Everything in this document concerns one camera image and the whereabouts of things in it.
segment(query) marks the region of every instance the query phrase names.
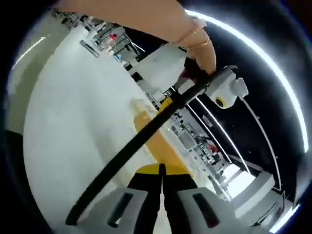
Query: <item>black wire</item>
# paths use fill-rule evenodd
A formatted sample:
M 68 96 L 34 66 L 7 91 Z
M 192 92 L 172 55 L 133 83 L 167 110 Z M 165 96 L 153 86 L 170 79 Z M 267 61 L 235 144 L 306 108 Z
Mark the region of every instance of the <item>black wire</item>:
M 70 210 L 66 224 L 75 226 L 80 215 L 87 206 L 104 188 L 104 186 L 116 175 L 122 166 L 139 150 L 149 138 L 170 118 L 170 116 L 178 109 L 183 108 L 186 103 L 196 96 L 211 80 L 225 73 L 229 67 L 222 69 L 220 72 L 214 72 L 207 75 L 204 71 L 196 71 L 201 79 L 197 84 L 187 90 L 180 98 L 168 107 L 166 107 L 159 115 L 157 115 L 149 124 L 147 124 L 138 134 L 131 139 L 128 144 L 104 167 L 104 169 L 91 182 L 88 188 L 83 192 L 77 203 Z

